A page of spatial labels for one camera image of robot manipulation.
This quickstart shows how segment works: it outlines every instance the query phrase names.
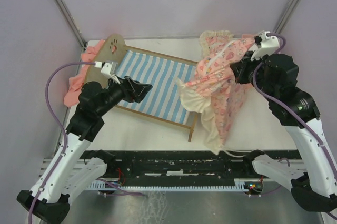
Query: paw print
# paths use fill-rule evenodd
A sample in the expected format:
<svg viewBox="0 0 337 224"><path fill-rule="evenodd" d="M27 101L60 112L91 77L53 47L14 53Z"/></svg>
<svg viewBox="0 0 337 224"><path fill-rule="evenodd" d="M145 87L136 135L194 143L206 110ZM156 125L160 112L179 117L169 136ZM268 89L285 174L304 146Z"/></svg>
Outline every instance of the paw print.
<svg viewBox="0 0 337 224"><path fill-rule="evenodd" d="M112 54L114 54L115 51L117 50L117 46L116 46L117 43L118 43L118 40L117 40L117 39L114 39L114 40L111 42L110 46L109 46L109 48L111 49L111 53L112 53Z"/></svg>

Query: cream ruffle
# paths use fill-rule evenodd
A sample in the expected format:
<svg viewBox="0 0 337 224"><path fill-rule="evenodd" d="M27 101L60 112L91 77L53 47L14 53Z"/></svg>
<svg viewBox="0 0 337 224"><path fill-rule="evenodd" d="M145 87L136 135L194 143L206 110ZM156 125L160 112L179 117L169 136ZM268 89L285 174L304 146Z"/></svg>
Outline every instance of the cream ruffle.
<svg viewBox="0 0 337 224"><path fill-rule="evenodd" d="M201 123L209 132L208 137L204 140L204 145L216 155L222 150L222 143L219 138L219 132L215 125L215 112L211 106L211 98L204 97L176 79L177 90L180 95L180 101L183 107L190 112L201 113Z"/></svg>
<svg viewBox="0 0 337 224"><path fill-rule="evenodd" d="M204 31L199 37L199 43L202 47L202 57L207 57L210 54L210 48L206 41L206 38L209 36L228 36L229 41L233 39L233 34L228 30L222 31Z"/></svg>

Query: floral pattern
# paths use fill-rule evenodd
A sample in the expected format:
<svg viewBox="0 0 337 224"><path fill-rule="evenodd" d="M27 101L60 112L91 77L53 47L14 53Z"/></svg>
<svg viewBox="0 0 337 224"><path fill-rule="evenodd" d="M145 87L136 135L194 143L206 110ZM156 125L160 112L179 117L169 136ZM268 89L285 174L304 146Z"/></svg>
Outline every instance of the floral pattern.
<svg viewBox="0 0 337 224"><path fill-rule="evenodd" d="M231 63L242 59L246 51L254 44L253 38L241 38L233 42L208 67L209 62L229 42L228 37L208 37L210 54L200 61L195 69L195 78L187 82L191 88L203 97L211 98L211 106L215 114L215 124L219 132L221 144L226 142L233 120L246 100L246 92L250 84L235 83Z"/></svg>

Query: lavender wall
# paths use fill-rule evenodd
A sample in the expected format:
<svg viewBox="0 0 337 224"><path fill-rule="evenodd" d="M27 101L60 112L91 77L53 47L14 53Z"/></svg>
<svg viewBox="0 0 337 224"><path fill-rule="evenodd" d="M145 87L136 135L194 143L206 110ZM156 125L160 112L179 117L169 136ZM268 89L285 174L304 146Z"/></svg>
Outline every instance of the lavender wall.
<svg viewBox="0 0 337 224"><path fill-rule="evenodd" d="M16 202L35 183L59 130L48 113L44 88L61 64L79 61L81 48L53 0L0 0L0 216L1 223L24 223L27 211ZM51 85L59 118L75 68Z"/></svg>
<svg viewBox="0 0 337 224"><path fill-rule="evenodd" d="M300 67L299 87L315 99L337 158L337 0L301 0L283 34Z"/></svg>
<svg viewBox="0 0 337 224"><path fill-rule="evenodd" d="M272 30L288 0L64 0L86 40Z"/></svg>

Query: metal base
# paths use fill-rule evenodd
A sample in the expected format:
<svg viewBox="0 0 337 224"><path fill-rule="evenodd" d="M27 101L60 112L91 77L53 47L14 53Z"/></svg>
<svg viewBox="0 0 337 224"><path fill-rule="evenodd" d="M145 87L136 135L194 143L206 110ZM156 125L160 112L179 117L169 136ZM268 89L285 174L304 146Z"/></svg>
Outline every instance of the metal base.
<svg viewBox="0 0 337 224"><path fill-rule="evenodd" d="M265 182L265 192L277 184ZM64 224L323 224L320 213L306 212L280 189L268 196L242 192L145 192L145 197L106 197L84 191Z"/></svg>

